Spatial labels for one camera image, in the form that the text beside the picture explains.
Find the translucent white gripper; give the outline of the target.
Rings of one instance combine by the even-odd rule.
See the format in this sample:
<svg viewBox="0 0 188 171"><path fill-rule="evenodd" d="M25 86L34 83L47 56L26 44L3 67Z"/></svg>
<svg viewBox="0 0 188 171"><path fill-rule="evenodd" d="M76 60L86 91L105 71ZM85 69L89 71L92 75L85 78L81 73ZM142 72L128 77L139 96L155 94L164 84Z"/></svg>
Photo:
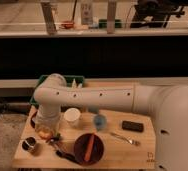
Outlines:
<svg viewBox="0 0 188 171"><path fill-rule="evenodd" d="M59 129L60 118L60 110L55 110L49 113L48 111L39 109L36 115L35 132L37 133L40 129L51 130L53 132L53 136L55 136L57 130Z"/></svg>

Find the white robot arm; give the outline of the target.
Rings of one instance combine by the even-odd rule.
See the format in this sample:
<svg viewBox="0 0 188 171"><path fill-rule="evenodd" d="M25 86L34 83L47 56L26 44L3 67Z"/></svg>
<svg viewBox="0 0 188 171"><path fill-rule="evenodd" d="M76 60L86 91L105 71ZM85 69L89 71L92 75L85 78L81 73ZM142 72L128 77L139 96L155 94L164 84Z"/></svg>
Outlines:
<svg viewBox="0 0 188 171"><path fill-rule="evenodd" d="M42 125L55 124L63 106L148 115L156 133L156 171L188 171L188 85L71 88L62 75L51 74L34 99Z"/></svg>

